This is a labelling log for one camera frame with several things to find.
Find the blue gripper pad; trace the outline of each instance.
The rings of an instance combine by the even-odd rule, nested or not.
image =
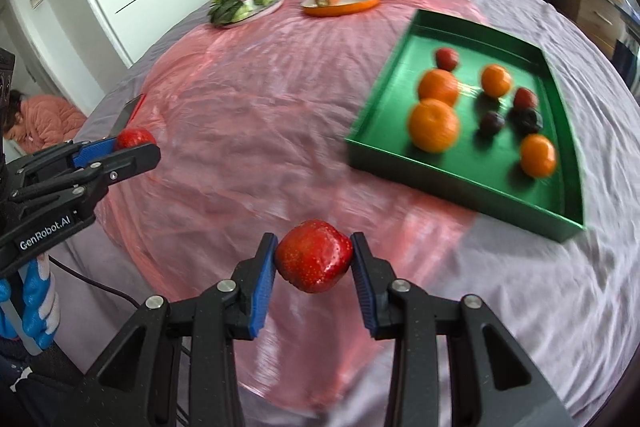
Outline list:
[[[85,168],[96,158],[102,158],[113,153],[116,147],[115,138],[106,138],[98,140],[82,147],[80,152],[74,156],[74,165],[76,168]]]
[[[267,253],[264,256],[262,269],[258,276],[258,282],[251,299],[251,317],[249,320],[249,335],[252,339],[258,336],[260,330],[264,327],[264,321],[267,318],[269,310],[269,301],[271,299],[271,290],[273,290],[273,280],[276,277],[276,266],[273,262],[273,256],[278,246],[278,238],[271,235],[271,241],[267,247]]]
[[[362,312],[362,320],[364,326],[369,330],[372,337],[378,332],[378,318],[376,309],[376,295],[373,286],[369,280],[369,274],[364,264],[364,259],[358,242],[351,235],[351,244],[353,245],[353,259],[351,260],[351,272],[353,273],[353,281],[356,285],[356,293],[360,302],[360,311]]]

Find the white plate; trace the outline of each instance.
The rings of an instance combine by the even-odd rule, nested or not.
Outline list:
[[[264,17],[264,16],[267,16],[267,15],[275,12],[278,8],[280,8],[280,6],[282,6],[282,3],[284,3],[284,0],[276,0],[275,3],[267,6],[266,8],[263,7],[263,8],[258,9],[253,14],[248,16],[246,19],[242,19],[241,21],[238,21],[238,22],[232,22],[232,23],[229,23],[229,24],[225,24],[223,26],[218,26],[218,28],[220,28],[222,30],[228,30],[229,28],[235,28],[236,26],[242,26],[243,24],[247,24],[249,22],[255,21],[256,19],[259,19],[260,17]]]

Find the purple bedsheet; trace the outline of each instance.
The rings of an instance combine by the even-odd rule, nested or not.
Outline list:
[[[583,425],[609,396],[640,341],[634,320],[640,305],[639,108],[595,45],[549,4],[472,1],[491,25],[546,51],[574,124],[588,231],[558,245],[479,214],[426,289],[452,299],[481,295]],[[203,22],[206,11],[195,11],[157,42],[96,108],[78,139],[105,136],[155,60]],[[129,255],[98,225],[51,253],[140,301],[150,294]],[[58,343],[87,369],[131,307],[64,273],[56,271],[56,277],[63,310]],[[285,412],[241,390],[247,425],[382,425],[391,356],[380,355],[345,400],[323,415]],[[441,374],[446,383],[446,371]],[[448,418],[444,411],[442,425]]]

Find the dark fruit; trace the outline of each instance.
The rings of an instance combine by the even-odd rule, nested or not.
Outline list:
[[[439,69],[453,71],[460,62],[460,55],[451,48],[440,48],[436,51],[436,65]]]
[[[132,128],[125,129],[116,138],[116,151],[121,149],[131,149],[145,143],[156,143],[154,136],[146,129]]]
[[[491,138],[498,134],[503,127],[504,117],[495,111],[489,111],[482,117],[478,130],[482,136]]]
[[[513,97],[513,107],[521,110],[538,107],[538,97],[536,94],[526,87],[521,87],[516,91],[516,96]]]
[[[319,219],[305,221],[284,236],[274,263],[283,279],[306,293],[332,288],[351,264],[349,238]]]
[[[516,130],[521,134],[535,134],[542,130],[542,115],[530,107],[522,110],[514,109],[513,124]]]

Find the pink jacket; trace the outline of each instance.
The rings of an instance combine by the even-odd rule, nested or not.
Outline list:
[[[23,100],[20,112],[26,134],[17,142],[27,154],[73,139],[86,121],[76,106],[52,94]]]

